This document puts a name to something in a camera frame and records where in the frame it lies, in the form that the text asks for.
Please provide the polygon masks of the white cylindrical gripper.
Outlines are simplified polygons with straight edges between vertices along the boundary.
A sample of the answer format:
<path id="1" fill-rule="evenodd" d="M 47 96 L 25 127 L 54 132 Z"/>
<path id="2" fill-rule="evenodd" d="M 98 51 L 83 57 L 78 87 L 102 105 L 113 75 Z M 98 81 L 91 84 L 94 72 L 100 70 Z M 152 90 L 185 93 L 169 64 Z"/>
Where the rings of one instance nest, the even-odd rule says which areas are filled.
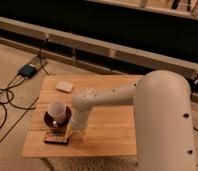
<path id="1" fill-rule="evenodd" d="M 88 125 L 90 111 L 74 110 L 69 122 L 69 129 L 74 131 L 85 131 Z"/>

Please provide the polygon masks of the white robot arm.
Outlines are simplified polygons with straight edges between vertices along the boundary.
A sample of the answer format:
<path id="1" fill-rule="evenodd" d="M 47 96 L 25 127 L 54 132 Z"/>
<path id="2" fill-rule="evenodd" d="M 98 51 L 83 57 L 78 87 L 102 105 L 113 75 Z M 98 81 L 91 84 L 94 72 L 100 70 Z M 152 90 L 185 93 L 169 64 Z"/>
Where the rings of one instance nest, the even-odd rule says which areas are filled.
<path id="1" fill-rule="evenodd" d="M 72 130 L 82 131 L 96 106 L 134 107 L 139 171 L 196 171 L 191 89 L 187 80 L 167 70 L 101 92 L 72 97 Z"/>

